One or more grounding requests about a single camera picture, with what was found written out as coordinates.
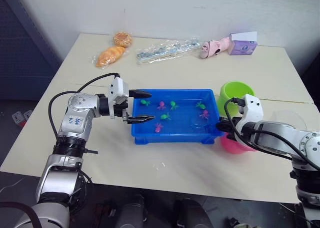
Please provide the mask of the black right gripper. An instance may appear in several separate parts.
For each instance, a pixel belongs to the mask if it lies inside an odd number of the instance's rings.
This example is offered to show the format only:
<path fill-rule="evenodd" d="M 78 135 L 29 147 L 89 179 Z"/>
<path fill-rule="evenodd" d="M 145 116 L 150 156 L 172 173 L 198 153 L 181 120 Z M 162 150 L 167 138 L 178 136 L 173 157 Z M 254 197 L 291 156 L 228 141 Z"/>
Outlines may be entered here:
<path fill-rule="evenodd" d="M 233 123 L 236 126 L 237 123 L 240 121 L 240 119 L 241 119 L 240 117 L 232 117 L 232 118 L 220 117 L 219 122 L 216 123 L 215 126 L 219 131 L 226 132 L 226 137 L 228 139 L 237 141 L 235 132 L 231 124 Z"/>

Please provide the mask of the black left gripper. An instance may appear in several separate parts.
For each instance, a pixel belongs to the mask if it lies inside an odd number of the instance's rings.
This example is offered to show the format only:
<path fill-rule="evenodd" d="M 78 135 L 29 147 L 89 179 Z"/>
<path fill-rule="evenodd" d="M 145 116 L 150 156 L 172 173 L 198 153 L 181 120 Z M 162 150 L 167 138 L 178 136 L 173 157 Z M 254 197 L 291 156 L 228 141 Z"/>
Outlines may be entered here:
<path fill-rule="evenodd" d="M 150 121 L 155 118 L 152 115 L 140 115 L 136 117 L 132 117 L 130 115 L 126 115 L 128 108 L 128 98 L 132 97 L 135 99 L 143 99 L 152 97 L 152 95 L 146 91 L 139 89 L 129 89 L 129 90 L 114 90 L 110 92 L 109 95 L 109 115 L 114 118 L 122 117 L 124 114 L 124 121 L 128 124 L 137 124 L 144 123 Z"/>

